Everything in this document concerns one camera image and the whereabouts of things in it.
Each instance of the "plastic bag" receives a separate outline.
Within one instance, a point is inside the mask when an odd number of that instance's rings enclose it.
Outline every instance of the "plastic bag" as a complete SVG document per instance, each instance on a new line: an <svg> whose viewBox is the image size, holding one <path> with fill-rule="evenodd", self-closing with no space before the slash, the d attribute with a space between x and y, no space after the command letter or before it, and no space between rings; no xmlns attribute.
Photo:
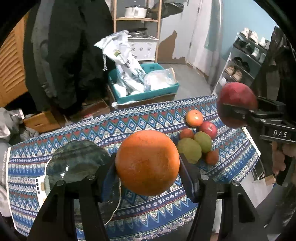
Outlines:
<svg viewBox="0 0 296 241"><path fill-rule="evenodd" d="M123 30L101 39L95 44L103 54L116 63L117 77L132 91L144 92L145 71L131 53L128 31Z"/></svg>
<svg viewBox="0 0 296 241"><path fill-rule="evenodd" d="M170 87L176 84L176 76L173 68L154 70L144 78L144 91L154 91Z"/></svg>

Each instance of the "tablecloth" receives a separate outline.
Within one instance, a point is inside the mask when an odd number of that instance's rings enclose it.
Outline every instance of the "tablecloth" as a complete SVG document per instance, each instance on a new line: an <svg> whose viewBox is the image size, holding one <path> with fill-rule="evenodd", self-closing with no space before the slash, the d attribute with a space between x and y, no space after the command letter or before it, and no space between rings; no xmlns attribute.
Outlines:
<svg viewBox="0 0 296 241"><path fill-rule="evenodd" d="M184 116L197 109L204 120L218 128L213 149L219 150L216 166L198 162L201 174L215 181L241 181L256 164L260 152L246 128L232 129L218 118L216 97L203 96L118 110L105 116L90 118L65 126L37 138L14 145L7 157L7 189L15 228L28 235L40 209L36 197L35 177L44 168L55 150L70 140L91 140L111 155L130 134L155 129L167 134L175 143L179 132L186 128ZM161 236L194 218L197 204L185 195L180 177L169 190L159 196L141 196L123 189L119 209L105 226L111 240L146 240ZM79 240L84 239L77 229Z"/></svg>

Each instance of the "plate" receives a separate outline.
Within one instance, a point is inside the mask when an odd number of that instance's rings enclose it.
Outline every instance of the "plate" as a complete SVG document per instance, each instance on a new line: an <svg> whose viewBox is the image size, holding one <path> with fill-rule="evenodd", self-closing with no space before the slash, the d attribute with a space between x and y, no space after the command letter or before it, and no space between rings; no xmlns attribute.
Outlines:
<svg viewBox="0 0 296 241"><path fill-rule="evenodd" d="M97 169L110 161L108 152L89 140L69 141L58 148L45 170L44 190L48 195L58 180L66 183L81 181L83 178L95 174ZM102 220L107 224L117 210L121 199L120 180L113 184L109 199L98 203ZM79 199L74 199L74 216L76 228L82 229Z"/></svg>

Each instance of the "white pot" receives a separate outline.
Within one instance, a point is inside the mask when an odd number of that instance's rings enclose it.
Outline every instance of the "white pot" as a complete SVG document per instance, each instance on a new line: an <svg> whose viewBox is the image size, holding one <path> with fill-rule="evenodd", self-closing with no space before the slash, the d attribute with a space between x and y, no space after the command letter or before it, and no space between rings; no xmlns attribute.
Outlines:
<svg viewBox="0 0 296 241"><path fill-rule="evenodd" d="M147 14L147 9L144 7L132 6L126 7L126 18L145 18Z"/></svg>

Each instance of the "gray cloth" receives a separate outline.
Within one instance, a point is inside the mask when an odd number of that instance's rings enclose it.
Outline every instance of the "gray cloth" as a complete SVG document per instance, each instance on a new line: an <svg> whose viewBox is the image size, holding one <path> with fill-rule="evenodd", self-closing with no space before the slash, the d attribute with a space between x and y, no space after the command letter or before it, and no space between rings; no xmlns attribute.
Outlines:
<svg viewBox="0 0 296 241"><path fill-rule="evenodd" d="M33 54L38 81L49 98L57 96L47 61L48 32L53 5L54 0L41 1L32 32Z"/></svg>
<svg viewBox="0 0 296 241"><path fill-rule="evenodd" d="M16 111L0 108L0 213L10 216L6 192L6 159L11 145L26 141L39 133L31 128L22 127L22 117Z"/></svg>
<svg viewBox="0 0 296 241"><path fill-rule="evenodd" d="M10 145L0 139L0 213L4 217L10 216L6 192L6 157Z"/></svg>

